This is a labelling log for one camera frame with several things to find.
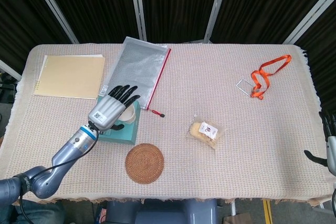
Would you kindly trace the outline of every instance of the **white cup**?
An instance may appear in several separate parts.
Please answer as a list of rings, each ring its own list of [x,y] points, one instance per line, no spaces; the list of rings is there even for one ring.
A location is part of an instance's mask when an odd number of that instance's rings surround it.
[[[119,117],[120,121],[125,123],[133,123],[135,120],[135,107],[131,104]]]

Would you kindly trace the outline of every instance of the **plastic bag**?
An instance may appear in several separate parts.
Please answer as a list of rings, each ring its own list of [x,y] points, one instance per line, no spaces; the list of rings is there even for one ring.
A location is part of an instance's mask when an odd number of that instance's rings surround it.
[[[148,109],[170,49],[142,40],[126,37],[119,59],[104,80],[100,96],[108,94],[115,86],[138,86],[135,94],[142,109]]]
[[[194,116],[193,123],[190,125],[189,134],[203,143],[216,148],[218,139],[223,135],[224,128],[203,119],[199,115]]]

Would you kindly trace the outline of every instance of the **wicker coaster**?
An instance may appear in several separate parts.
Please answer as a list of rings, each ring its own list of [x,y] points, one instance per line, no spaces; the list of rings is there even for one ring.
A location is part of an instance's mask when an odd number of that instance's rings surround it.
[[[139,184],[150,184],[161,175],[164,159],[161,151],[152,144],[139,144],[126,157],[126,172]]]

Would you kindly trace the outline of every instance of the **textured tablecloth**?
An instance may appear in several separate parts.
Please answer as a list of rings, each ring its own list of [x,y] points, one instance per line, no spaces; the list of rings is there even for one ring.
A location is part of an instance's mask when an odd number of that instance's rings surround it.
[[[306,59],[289,45],[168,45],[172,51],[150,108],[141,111],[137,144],[152,143],[164,155],[160,178],[133,182],[125,171],[130,145],[99,142],[64,177],[56,198],[270,198],[326,199],[335,179],[303,150],[325,157],[319,102]],[[104,76],[121,45],[40,45],[29,54],[0,149],[0,178],[52,156],[87,123],[95,100],[33,95],[44,55],[103,54]],[[284,54],[292,62],[275,76],[264,100],[236,88],[252,71]],[[187,138],[194,114],[225,128],[213,150]],[[32,193],[26,199],[39,201]]]

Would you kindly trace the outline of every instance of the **robot finger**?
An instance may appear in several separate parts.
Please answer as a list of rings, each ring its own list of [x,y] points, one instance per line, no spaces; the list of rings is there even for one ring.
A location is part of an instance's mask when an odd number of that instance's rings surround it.
[[[131,87],[120,99],[119,101],[121,103],[124,103],[130,96],[131,94],[138,88],[138,86],[133,86]]]
[[[115,93],[117,93],[119,91],[119,89],[122,88],[122,85],[116,86],[114,87],[114,89],[112,89],[109,93],[109,96],[113,97],[115,95]]]
[[[323,166],[325,166],[325,167],[328,166],[328,162],[327,162],[327,160],[326,160],[325,158],[315,157],[315,156],[314,156],[313,154],[311,154],[311,152],[308,151],[308,150],[304,150],[303,152],[305,153],[306,157],[307,157],[308,159],[310,159],[311,161],[313,161],[313,162],[315,162],[315,163],[317,163],[317,164],[323,165]]]
[[[331,121],[332,121],[332,126],[333,126],[333,133],[334,136],[336,136],[336,114],[331,115]]]
[[[325,135],[326,142],[328,141],[328,137],[332,136],[332,131],[331,131],[331,124],[330,124],[330,117],[327,113],[325,112],[319,112],[320,117],[322,118],[322,123],[323,123],[323,131]]]
[[[123,124],[119,124],[119,125],[112,125],[111,129],[114,130],[114,131],[119,131],[119,130],[122,130],[123,128],[125,127],[125,125]]]
[[[129,85],[126,85],[124,87],[122,87],[121,89],[119,89],[119,91],[117,93],[115,93],[115,95],[113,96],[114,98],[116,98],[117,100],[122,96],[122,94],[124,94],[124,92],[129,88]]]
[[[136,99],[139,99],[139,98],[140,96],[138,94],[132,96],[130,99],[127,100],[127,102],[124,103],[125,107],[128,108]]]

